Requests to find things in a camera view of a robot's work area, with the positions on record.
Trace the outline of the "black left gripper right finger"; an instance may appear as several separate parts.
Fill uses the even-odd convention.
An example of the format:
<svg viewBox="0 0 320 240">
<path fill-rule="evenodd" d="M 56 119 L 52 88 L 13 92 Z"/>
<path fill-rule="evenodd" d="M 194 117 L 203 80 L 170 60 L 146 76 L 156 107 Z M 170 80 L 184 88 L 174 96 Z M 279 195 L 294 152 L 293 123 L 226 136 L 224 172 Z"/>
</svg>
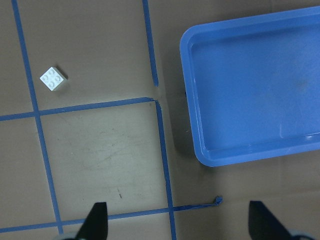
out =
<svg viewBox="0 0 320 240">
<path fill-rule="evenodd" d="M 290 240 L 289 231 L 262 201 L 249 202 L 249 235 L 252 240 Z"/>
</svg>

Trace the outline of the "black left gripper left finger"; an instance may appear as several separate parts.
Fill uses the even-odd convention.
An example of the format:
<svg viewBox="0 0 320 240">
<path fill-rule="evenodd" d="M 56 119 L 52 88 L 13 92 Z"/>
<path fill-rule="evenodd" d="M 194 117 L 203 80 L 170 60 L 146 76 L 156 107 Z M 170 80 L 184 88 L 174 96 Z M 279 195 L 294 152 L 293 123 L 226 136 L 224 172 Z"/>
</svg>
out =
<svg viewBox="0 0 320 240">
<path fill-rule="evenodd" d="M 108 208 L 106 202 L 96 202 L 84 223 L 77 232 L 75 240 L 106 240 L 108 237 Z"/>
</svg>

